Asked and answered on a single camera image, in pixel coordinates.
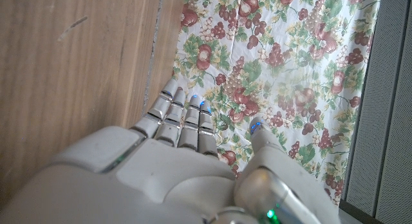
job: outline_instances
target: gray panel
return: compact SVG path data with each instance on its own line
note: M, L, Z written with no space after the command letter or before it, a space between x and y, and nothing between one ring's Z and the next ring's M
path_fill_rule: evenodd
M54 156L52 163L68 163L94 173L108 170L117 159L136 147L142 133L133 133L121 127L105 127L79 140Z
M381 0L346 201L373 216L409 0Z
M376 218L384 223L412 221L412 10L409 11L397 93L380 183Z

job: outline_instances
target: wood grain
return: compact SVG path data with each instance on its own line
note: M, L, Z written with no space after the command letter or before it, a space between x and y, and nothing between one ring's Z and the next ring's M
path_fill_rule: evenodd
M173 72L174 56L177 50L178 35L170 33L180 32L180 19L183 9L183 0L163 0L160 26L154 46L154 59L149 87L147 112Z
M0 207L53 154L137 121L159 1L0 0Z

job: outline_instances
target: green led light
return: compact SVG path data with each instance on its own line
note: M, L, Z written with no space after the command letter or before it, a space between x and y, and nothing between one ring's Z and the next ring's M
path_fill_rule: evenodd
M268 218L272 218L273 216L275 216L275 211L274 210L268 211Z
M124 156L119 156L119 158L117 158L117 162L122 162L124 160Z

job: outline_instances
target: robot finger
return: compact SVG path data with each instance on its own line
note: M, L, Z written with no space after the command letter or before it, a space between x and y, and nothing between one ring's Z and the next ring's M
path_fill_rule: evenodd
M211 105L206 100L200 104L199 153L218 157L212 124Z
M261 118L255 117L249 125L253 152L256 154L262 147L280 148L279 140L270 130L268 124Z
M147 114L131 127L131 129L143 133L147 138L152 138L162 123L162 120L165 118L166 111L171 105L177 88L177 81L173 79L169 80Z
M199 109L200 98L197 95L193 95L187 108L178 147L186 147L195 151L198 150Z
M179 123L183 113L185 97L183 91L180 90L176 92L172 104L169 106L169 110L167 110L165 120L160 125L154 139L171 147L176 147L176 139L179 133Z

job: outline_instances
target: floral tablecloth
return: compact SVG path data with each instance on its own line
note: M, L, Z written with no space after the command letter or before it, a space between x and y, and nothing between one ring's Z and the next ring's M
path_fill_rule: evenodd
M261 115L338 205L379 0L185 0L173 77L212 104L239 176Z

